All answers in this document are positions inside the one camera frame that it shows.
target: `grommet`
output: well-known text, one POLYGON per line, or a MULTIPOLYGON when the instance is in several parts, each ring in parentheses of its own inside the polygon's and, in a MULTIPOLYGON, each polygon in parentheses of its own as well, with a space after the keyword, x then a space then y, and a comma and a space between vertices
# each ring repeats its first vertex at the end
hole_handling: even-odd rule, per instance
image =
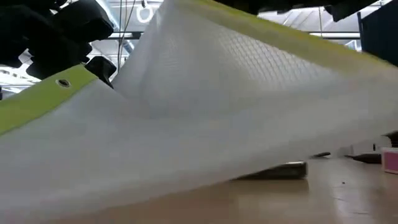
POLYGON ((57 80, 56 81, 58 85, 64 87, 64 88, 69 88, 70 87, 70 82, 68 80, 57 80))

